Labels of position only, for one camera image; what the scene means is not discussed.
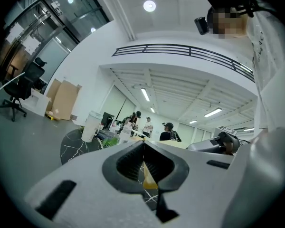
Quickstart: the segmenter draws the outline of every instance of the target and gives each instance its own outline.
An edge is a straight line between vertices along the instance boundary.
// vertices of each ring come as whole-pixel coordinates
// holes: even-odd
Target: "black office chair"
[[[8,93],[11,98],[10,100],[4,100],[0,108],[12,108],[13,117],[12,121],[15,121],[15,109],[24,113],[24,117],[27,116],[27,113],[20,108],[19,99],[27,99],[31,95],[31,88],[34,83],[39,80],[39,78],[44,74],[44,69],[40,67],[38,64],[32,62],[29,64],[27,68],[24,70],[25,74],[19,77],[18,83],[10,82],[7,86],[4,87],[6,93]]]

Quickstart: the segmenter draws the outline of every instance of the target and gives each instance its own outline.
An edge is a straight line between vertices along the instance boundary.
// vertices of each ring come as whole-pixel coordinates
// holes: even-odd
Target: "man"
[[[181,138],[177,134],[176,131],[173,130],[173,124],[172,123],[166,123],[164,124],[164,132],[161,133],[160,141],[163,140],[173,140],[177,142],[181,142]]]
[[[255,125],[255,130],[263,129],[261,135],[285,127],[285,95],[281,93],[283,88],[285,91],[285,27],[267,11],[253,14],[250,18],[247,14],[239,15],[233,8],[210,8],[207,23],[214,34],[247,36],[252,42],[253,71],[260,101],[260,123]]]
[[[151,133],[153,131],[153,125],[151,123],[151,118],[147,117],[147,122],[142,130],[142,133],[148,138],[151,138]]]
[[[137,111],[136,113],[133,112],[133,114],[131,116],[127,116],[123,119],[123,121],[120,123],[120,128],[119,131],[117,132],[118,134],[120,134],[120,132],[123,130],[124,126],[127,125],[129,122],[131,123],[132,128],[135,127],[137,118],[140,118],[140,116],[142,115],[142,113],[140,111]]]

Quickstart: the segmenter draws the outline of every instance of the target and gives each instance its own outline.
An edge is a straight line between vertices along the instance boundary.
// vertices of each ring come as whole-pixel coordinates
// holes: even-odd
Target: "table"
[[[108,135],[112,135],[114,133],[108,132],[108,131],[102,131],[107,133]],[[65,164],[69,161],[72,161],[73,158],[80,156],[85,153],[98,151],[105,148],[113,148],[113,147],[107,147],[103,146],[102,142],[97,139],[96,137],[93,138],[92,142],[84,142],[81,140],[82,133],[79,129],[75,129],[70,131],[62,140],[61,146],[60,146],[60,160],[61,164]],[[140,167],[140,171],[138,174],[138,182],[140,184],[143,184],[144,181],[144,167],[143,165]],[[145,194],[143,196],[143,199],[145,203],[149,206],[151,210],[156,210],[157,205],[157,196],[158,196],[158,190],[157,189],[147,189],[145,190]]]
[[[146,135],[144,135],[143,133],[136,131],[136,130],[132,130],[132,132],[134,132],[137,135],[143,136],[143,137],[147,137]]]

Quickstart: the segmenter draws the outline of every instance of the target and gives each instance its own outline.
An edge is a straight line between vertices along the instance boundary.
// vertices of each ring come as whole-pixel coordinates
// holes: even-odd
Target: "white cup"
[[[100,113],[90,111],[86,120],[86,125],[82,133],[81,139],[87,143],[92,142],[93,137],[98,134],[100,123],[103,116]]]

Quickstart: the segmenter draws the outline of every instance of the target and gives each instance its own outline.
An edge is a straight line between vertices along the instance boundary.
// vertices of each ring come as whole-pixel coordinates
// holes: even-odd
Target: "glass wall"
[[[55,10],[53,3],[61,13]],[[40,57],[48,62],[42,78],[48,83],[68,53],[109,20],[97,0],[19,0],[5,22],[6,40],[0,52],[1,78],[11,77],[12,72],[17,76]],[[24,45],[28,40],[37,45],[31,52]]]

